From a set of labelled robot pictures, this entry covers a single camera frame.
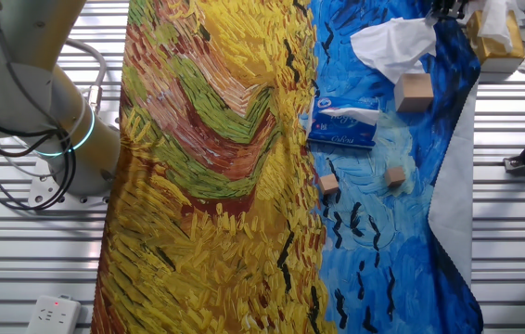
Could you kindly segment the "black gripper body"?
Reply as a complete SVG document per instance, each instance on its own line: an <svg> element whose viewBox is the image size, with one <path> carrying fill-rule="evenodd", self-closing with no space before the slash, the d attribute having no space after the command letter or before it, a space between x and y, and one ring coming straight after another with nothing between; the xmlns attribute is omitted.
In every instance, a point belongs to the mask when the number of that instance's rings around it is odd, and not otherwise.
<svg viewBox="0 0 525 334"><path fill-rule="evenodd" d="M433 12L462 12L468 0L434 0L431 5Z"/></svg>

